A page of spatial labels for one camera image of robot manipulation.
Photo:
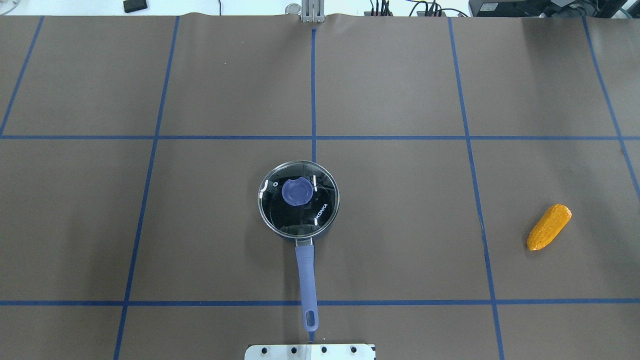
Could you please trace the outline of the glass lid purple knob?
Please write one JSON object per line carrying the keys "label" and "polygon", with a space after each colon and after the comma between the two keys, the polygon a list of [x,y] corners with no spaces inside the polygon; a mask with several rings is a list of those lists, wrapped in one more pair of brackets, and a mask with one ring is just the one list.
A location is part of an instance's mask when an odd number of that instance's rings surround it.
{"label": "glass lid purple knob", "polygon": [[329,230],[340,201],[334,176],[312,161],[274,167],[257,192],[257,208],[266,226],[291,240],[313,239]]}

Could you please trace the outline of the dark blue saucepan purple handle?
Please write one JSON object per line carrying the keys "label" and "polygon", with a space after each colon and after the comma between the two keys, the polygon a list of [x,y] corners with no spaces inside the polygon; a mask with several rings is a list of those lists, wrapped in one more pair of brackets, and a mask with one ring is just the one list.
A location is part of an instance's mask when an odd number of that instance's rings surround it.
{"label": "dark blue saucepan purple handle", "polygon": [[312,161],[288,161],[275,166],[260,183],[257,207],[265,225],[294,243],[299,278],[302,326],[319,328],[315,242],[338,216],[340,193],[327,169]]}

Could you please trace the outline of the yellow plastic corn cob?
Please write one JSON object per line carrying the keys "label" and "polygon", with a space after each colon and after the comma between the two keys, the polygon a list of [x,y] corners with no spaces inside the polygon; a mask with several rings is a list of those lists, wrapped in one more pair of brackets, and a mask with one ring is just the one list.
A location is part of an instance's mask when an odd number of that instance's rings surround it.
{"label": "yellow plastic corn cob", "polygon": [[526,248],[529,251],[546,248],[562,232],[572,216],[571,210],[566,205],[561,203],[551,205],[529,232]]}

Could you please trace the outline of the brown table mat blue grid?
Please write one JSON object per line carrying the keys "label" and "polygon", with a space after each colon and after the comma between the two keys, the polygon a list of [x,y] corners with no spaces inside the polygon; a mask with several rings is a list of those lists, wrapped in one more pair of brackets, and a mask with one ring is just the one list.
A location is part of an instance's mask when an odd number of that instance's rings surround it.
{"label": "brown table mat blue grid", "polygon": [[3,360],[637,360],[639,21],[3,16]]}

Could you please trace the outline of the small black device on table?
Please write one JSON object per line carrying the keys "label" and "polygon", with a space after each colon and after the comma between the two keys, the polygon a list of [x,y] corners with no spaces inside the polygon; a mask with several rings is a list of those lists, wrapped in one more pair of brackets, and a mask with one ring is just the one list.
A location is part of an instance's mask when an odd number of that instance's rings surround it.
{"label": "small black device on table", "polygon": [[147,0],[124,0],[122,2],[123,11],[126,14],[145,10],[148,8]]}

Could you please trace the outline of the aluminium frame post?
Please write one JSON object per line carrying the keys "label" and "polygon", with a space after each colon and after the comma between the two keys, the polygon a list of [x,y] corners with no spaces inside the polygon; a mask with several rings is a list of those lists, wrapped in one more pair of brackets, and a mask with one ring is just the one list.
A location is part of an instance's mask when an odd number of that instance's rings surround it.
{"label": "aluminium frame post", "polygon": [[301,22],[302,23],[324,23],[325,22],[325,1],[324,0],[301,0]]}

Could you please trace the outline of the metal base plate with holes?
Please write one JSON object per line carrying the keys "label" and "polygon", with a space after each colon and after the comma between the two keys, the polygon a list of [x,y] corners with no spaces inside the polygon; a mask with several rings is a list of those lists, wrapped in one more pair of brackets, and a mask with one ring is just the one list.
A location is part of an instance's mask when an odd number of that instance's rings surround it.
{"label": "metal base plate with holes", "polygon": [[245,360],[375,360],[374,344],[256,344],[247,347]]}

